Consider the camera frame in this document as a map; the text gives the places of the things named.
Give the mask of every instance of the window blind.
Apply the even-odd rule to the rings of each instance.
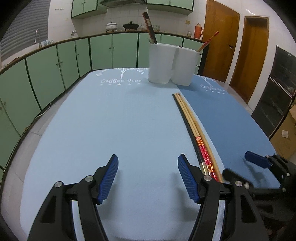
[[[32,0],[14,19],[1,40],[1,60],[34,44],[36,29],[41,41],[48,38],[50,0]]]

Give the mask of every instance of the black cabinet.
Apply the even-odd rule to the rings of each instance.
[[[296,57],[276,47],[276,55],[264,92],[252,113],[271,139],[287,116],[296,92]]]

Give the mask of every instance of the cardboard box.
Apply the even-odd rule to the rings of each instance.
[[[270,140],[276,152],[289,159],[296,152],[296,105],[294,105],[278,131]]]

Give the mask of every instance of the chopsticks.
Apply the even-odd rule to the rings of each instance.
[[[189,132],[203,174],[210,175],[216,181],[222,182],[222,175],[213,152],[192,111],[179,93],[173,94],[173,97]]]
[[[145,20],[145,23],[146,23],[146,27],[147,27],[147,30],[148,30],[148,33],[150,35],[151,40],[154,42],[154,44],[157,44],[155,33],[154,33],[154,30],[153,30],[151,21],[149,19],[148,13],[147,12],[143,12],[143,17],[144,17],[144,20]]]
[[[210,37],[199,49],[197,52],[202,51],[213,39],[213,37],[217,36],[219,34],[219,31],[215,32],[212,37]]]

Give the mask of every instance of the table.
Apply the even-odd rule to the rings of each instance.
[[[177,158],[184,153],[192,165],[198,161],[172,97],[179,91],[206,131],[220,170],[231,168],[255,187],[279,187],[269,170],[244,161],[248,150],[275,151],[248,112],[214,80],[195,75],[184,87],[152,84],[147,77],[148,69],[98,70],[71,92],[25,176],[20,221],[27,235],[56,181],[79,182],[116,154],[117,175],[98,206],[109,240],[187,240],[199,205],[187,194]],[[77,202],[72,205],[76,235],[83,240]],[[222,222],[223,203],[215,240]]]

